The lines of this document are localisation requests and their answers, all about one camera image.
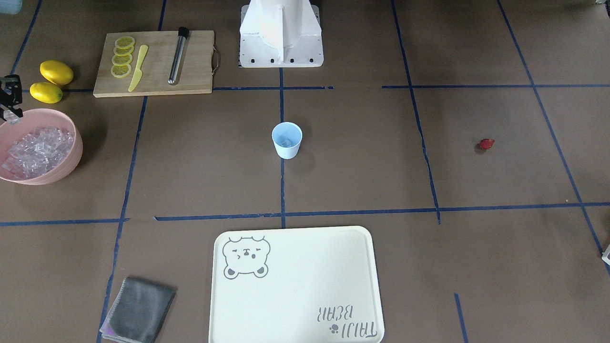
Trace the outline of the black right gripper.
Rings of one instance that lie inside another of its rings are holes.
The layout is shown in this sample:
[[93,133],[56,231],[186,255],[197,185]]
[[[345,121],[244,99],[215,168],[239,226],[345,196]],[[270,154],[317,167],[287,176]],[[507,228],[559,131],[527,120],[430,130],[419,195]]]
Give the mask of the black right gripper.
[[1,119],[7,123],[19,123],[23,117],[21,78],[17,74],[6,75],[0,78],[0,83]]

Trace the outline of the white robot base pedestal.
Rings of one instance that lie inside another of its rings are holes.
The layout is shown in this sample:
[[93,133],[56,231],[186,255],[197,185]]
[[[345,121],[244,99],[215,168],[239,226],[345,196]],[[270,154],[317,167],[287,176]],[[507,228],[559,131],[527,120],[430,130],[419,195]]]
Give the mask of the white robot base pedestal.
[[242,68],[323,65],[319,8],[309,0],[251,0],[241,8],[239,32]]

